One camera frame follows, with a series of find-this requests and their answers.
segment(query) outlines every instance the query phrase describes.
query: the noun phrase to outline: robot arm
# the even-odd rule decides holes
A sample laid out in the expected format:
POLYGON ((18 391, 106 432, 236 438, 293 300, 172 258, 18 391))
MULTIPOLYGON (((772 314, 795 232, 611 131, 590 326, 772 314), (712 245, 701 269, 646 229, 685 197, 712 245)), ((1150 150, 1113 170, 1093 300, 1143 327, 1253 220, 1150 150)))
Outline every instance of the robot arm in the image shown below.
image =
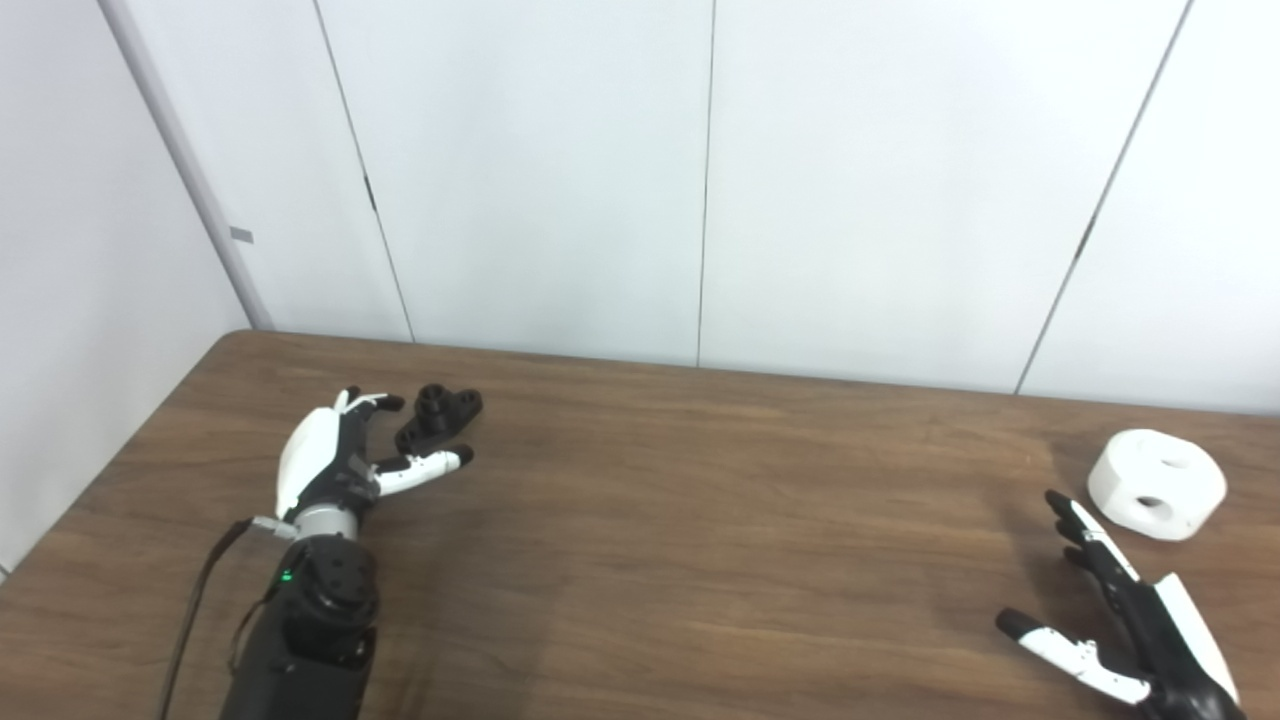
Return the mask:
POLYGON ((1137 657, 1076 641, 1005 609, 996 626, 1018 644, 1153 720, 1244 720, 1222 652, 1178 575, 1148 584, 1080 503, 1048 491, 1066 559, 1097 579, 1137 657))
MULTIPOLYGON (((475 397, 479 402, 479 393, 475 397)), ((367 461, 370 418, 403 406, 393 395, 361 395, 351 387, 333 406, 312 410, 285 443, 275 512, 288 530, 278 534, 291 536, 293 543, 234 665, 223 720, 358 715, 376 647, 379 603, 374 557, 356 542, 362 516, 379 498, 440 478, 472 457, 463 445, 433 452, 419 443, 406 455, 367 461)), ((439 439, 463 424, 452 424, 439 439)))

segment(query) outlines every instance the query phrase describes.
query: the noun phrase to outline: white cylindrical object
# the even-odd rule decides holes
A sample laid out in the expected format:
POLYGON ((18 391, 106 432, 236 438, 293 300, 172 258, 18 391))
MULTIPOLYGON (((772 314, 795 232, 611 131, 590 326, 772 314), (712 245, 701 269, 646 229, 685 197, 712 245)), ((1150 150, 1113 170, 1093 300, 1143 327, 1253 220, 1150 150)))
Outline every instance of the white cylindrical object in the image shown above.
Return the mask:
POLYGON ((1193 442, 1157 430, 1124 430, 1093 465, 1089 496, 1117 525, 1184 541, 1226 497, 1226 478, 1193 442))

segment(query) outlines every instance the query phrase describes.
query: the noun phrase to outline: white wall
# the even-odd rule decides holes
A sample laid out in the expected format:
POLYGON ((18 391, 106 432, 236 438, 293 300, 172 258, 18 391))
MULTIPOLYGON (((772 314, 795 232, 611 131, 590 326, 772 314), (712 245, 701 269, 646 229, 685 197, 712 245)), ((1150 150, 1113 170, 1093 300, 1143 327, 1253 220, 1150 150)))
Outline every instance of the white wall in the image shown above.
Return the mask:
POLYGON ((417 340, 694 364, 710 0, 320 8, 417 340))
POLYGON ((101 1, 262 325, 410 340, 310 0, 101 1))
POLYGON ((1180 12, 719 0, 701 364, 1011 392, 1180 12))
POLYGON ((1193 5, 1024 392, 1280 413, 1277 38, 1193 5))
POLYGON ((92 0, 0 0, 0 564, 244 314, 92 0))

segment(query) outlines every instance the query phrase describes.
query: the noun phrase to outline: wooden table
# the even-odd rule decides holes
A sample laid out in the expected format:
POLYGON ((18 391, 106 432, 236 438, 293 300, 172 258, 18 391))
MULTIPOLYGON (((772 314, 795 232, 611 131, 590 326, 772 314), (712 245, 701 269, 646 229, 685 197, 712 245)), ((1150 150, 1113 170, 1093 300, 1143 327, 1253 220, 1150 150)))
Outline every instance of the wooden table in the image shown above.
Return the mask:
MULTIPOLYGON (((477 457, 367 518, 362 720, 1133 717, 992 626, 1011 605, 1116 641, 1041 496, 1083 498, 1130 427, 1226 471, 1192 542, 1115 537, 1148 579, 1184 578, 1251 717, 1280 717, 1275 419, 251 332, 0 587, 0 717, 148 717, 205 552, 270 512, 297 421, 349 383, 426 382, 484 393, 477 457)), ((49 451, 74 443, 51 428, 49 451)), ((175 720, 216 716, 279 542, 247 536, 214 574, 175 720)))

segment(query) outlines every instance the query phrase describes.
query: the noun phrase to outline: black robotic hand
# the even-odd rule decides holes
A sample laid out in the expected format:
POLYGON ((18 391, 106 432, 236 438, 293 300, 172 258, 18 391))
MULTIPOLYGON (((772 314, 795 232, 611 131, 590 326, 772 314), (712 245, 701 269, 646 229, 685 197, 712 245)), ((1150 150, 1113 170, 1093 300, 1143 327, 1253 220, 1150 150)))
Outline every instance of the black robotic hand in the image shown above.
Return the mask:
POLYGON ((1148 584, 1080 503, 1044 493, 1066 559, 1089 571, 1133 639, 1137 657, 1076 641, 1018 610, 996 626, 1076 680, 1137 706, 1151 720, 1245 720, 1231 673, 1213 635, 1175 574, 1148 584))

